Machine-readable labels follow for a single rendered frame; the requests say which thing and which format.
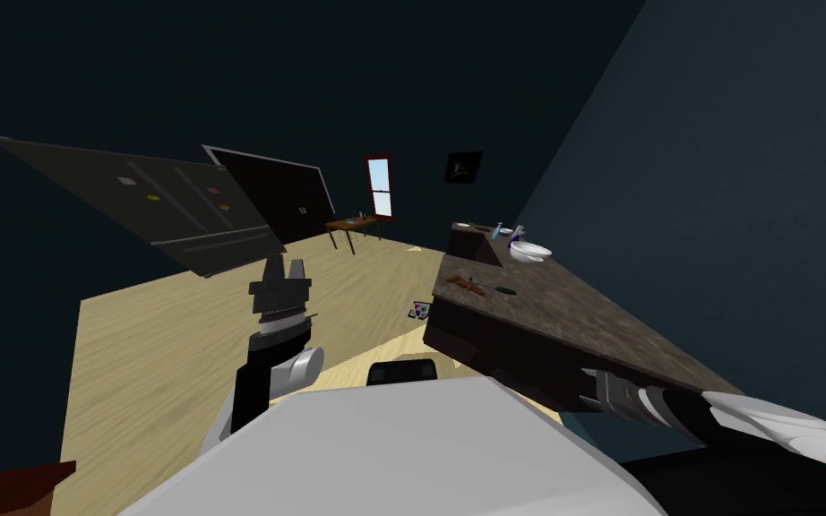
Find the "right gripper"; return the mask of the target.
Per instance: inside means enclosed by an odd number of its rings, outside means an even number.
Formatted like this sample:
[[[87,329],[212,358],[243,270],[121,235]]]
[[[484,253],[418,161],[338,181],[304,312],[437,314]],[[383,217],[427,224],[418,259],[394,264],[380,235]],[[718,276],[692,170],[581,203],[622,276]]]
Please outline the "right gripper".
[[[597,371],[593,369],[581,369],[581,374],[577,379],[578,398],[590,411],[600,411],[600,402],[597,393]]]

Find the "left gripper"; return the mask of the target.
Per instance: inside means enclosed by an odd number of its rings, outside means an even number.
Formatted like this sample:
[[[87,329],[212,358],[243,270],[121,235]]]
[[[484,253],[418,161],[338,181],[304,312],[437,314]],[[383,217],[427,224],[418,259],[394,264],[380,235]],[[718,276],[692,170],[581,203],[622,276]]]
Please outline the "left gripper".
[[[264,264],[261,281],[253,281],[248,286],[248,294],[253,296],[254,313],[272,313],[293,309],[304,305],[309,299],[312,281],[305,277],[302,259],[290,262],[288,277],[284,279],[282,254],[273,254]]]

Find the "brown wooden table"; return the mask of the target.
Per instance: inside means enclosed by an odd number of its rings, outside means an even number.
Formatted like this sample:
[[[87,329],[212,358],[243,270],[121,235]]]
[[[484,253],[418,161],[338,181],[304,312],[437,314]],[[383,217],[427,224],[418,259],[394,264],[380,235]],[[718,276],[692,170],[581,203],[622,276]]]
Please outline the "brown wooden table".
[[[359,216],[350,219],[338,219],[332,222],[325,223],[324,227],[335,249],[337,249],[338,247],[336,244],[336,238],[334,236],[334,233],[337,231],[342,231],[345,235],[349,250],[353,255],[357,254],[357,250],[355,250],[355,247],[353,245],[353,240],[351,236],[352,233],[362,233],[367,236],[365,229],[374,228],[378,240],[381,240],[382,238],[380,220],[374,216]]]

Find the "dark brown counter cabinet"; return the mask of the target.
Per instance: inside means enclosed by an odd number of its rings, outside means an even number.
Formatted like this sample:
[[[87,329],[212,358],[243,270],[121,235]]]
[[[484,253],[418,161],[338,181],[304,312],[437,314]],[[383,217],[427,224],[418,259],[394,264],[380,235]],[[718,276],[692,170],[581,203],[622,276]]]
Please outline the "dark brown counter cabinet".
[[[594,412],[578,398],[589,356],[472,307],[435,298],[425,344],[554,412]]]

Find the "red framed window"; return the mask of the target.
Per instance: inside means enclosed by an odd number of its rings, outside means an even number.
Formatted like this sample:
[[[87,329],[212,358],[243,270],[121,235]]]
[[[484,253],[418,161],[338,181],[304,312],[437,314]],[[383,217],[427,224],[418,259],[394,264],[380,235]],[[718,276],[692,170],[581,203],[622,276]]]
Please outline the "red framed window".
[[[365,155],[373,215],[378,219],[393,220],[391,201],[391,164],[386,154]]]

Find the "dark refrigerator with magnets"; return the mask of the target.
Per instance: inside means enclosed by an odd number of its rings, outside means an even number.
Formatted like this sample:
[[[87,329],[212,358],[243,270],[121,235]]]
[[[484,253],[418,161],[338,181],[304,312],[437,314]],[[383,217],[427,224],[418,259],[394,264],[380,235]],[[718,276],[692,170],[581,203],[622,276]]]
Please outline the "dark refrigerator with magnets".
[[[0,146],[198,276],[285,251],[221,165],[1,136]]]

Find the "large white bowl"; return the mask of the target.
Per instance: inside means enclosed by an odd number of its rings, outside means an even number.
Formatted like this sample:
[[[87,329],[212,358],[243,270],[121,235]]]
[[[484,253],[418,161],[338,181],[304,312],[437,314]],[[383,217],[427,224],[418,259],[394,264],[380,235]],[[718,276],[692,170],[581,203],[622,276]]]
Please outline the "large white bowl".
[[[510,256],[518,262],[543,262],[552,255],[548,249],[525,241],[513,241],[508,246]]]

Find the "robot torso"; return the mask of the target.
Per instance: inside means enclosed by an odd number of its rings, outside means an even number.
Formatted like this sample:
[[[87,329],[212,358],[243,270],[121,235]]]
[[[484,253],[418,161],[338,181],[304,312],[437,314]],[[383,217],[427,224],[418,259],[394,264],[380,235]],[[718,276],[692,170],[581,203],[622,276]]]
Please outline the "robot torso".
[[[625,469],[493,378],[302,391],[119,516],[667,516]]]

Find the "dark wall picture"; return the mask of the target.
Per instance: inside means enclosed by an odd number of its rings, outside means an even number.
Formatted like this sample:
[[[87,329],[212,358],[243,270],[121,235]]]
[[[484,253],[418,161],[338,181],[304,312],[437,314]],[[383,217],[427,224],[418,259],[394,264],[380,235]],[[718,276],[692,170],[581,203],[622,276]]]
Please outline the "dark wall picture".
[[[444,170],[444,182],[448,184],[474,184],[482,158],[482,151],[450,153]]]

